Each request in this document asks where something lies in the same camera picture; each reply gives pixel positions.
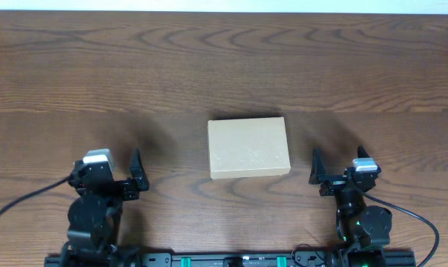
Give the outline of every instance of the brown wooden surface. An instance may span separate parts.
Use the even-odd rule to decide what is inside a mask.
[[[291,173],[211,181],[206,122],[284,116]],[[0,12],[0,207],[109,147],[142,149],[151,190],[121,243],[291,250],[337,240],[308,185],[320,146],[341,172],[366,145],[371,194],[433,221],[448,266],[448,16]],[[0,218],[0,266],[40,266],[66,240],[67,185]],[[394,212],[391,248],[420,262],[429,227]]]

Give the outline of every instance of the cable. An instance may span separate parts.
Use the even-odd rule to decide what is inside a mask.
[[[310,248],[313,248],[314,253],[320,258],[320,260],[323,261],[323,263],[321,263],[321,264],[317,264],[316,266],[322,266],[323,264],[324,264],[324,265],[326,264],[325,259],[323,259],[323,258],[318,254],[318,251],[316,251],[316,248],[314,248],[312,245],[309,245],[309,244],[306,244],[306,243],[301,243],[301,244],[296,245],[296,246],[293,248],[293,250],[291,251],[291,259],[292,259],[293,261],[295,261],[296,264],[298,264],[298,265],[301,266],[301,267],[308,267],[308,266],[305,266],[305,265],[301,265],[301,264],[295,259],[295,250],[297,250],[297,248],[301,247],[302,245],[306,245],[306,246],[308,246],[308,247],[310,247]]]
[[[355,185],[355,190],[356,190],[359,194],[361,194],[361,195],[367,197],[368,199],[370,199],[370,200],[372,200],[372,201],[378,202],[378,203],[380,203],[380,204],[382,204],[382,205],[386,205],[386,206],[388,206],[388,207],[390,207],[390,208],[394,208],[395,210],[404,212],[405,214],[408,214],[408,215],[414,217],[415,219],[418,219],[418,220],[420,220],[420,221],[426,223],[428,226],[430,226],[430,228],[433,230],[433,233],[435,234],[435,242],[433,243],[433,247],[432,247],[432,250],[430,251],[430,253],[425,257],[424,260],[422,260],[422,262],[421,262],[417,267],[425,266],[426,263],[428,263],[429,260],[432,258],[433,254],[435,254],[435,251],[437,250],[438,244],[439,244],[439,242],[440,242],[440,234],[438,233],[438,230],[437,230],[437,228],[433,225],[433,223],[431,223],[429,220],[423,218],[423,217],[420,216],[420,215],[417,215],[417,214],[415,214],[415,213],[413,213],[413,212],[411,212],[411,211],[409,211],[409,210],[406,210],[405,208],[401,208],[401,207],[399,207],[399,206],[397,206],[397,205],[394,205],[394,204],[392,204],[392,203],[389,203],[389,202],[380,200],[380,199],[378,199],[378,198],[376,198],[376,197],[373,197],[373,196],[369,196],[368,194],[366,194],[364,191],[362,191],[362,190],[356,185],[356,183],[354,182],[354,180],[352,179],[352,177],[349,177],[349,180]]]
[[[25,194],[23,197],[19,197],[19,198],[17,198],[16,200],[14,200],[14,201],[8,203],[5,207],[1,208],[1,210],[0,210],[0,216],[1,216],[3,213],[5,213],[7,210],[9,210],[10,208],[12,208],[14,205],[20,203],[21,201],[23,201],[23,200],[27,200],[27,199],[29,199],[30,197],[34,197],[34,196],[36,196],[36,195],[38,195],[38,194],[40,194],[40,193],[43,193],[43,192],[48,191],[48,190],[50,190],[50,189],[52,189],[52,188],[55,188],[56,186],[61,185],[62,183],[67,182],[68,180],[69,180],[69,177],[65,177],[64,179],[60,180],[59,182],[53,183],[52,185],[49,185],[49,186],[47,186],[47,187],[45,187],[45,188],[41,188],[41,189],[39,189],[39,190],[37,190],[37,191],[31,192],[31,193],[29,193],[29,194]]]

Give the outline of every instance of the white box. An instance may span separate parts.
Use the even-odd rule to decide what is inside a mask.
[[[290,172],[283,117],[208,121],[208,143],[212,179]]]

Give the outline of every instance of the white background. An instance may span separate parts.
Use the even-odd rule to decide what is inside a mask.
[[[0,10],[448,14],[448,0],[0,0]]]

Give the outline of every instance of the table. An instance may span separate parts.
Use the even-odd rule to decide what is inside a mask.
[[[284,116],[291,172],[209,179],[210,119]],[[121,244],[184,251],[337,242],[312,149],[342,173],[364,144],[369,193],[431,220],[448,266],[448,16],[0,12],[0,207],[110,148],[151,182]],[[68,185],[0,218],[0,266],[40,266],[67,240]],[[429,227],[393,211],[390,248],[420,262]]]

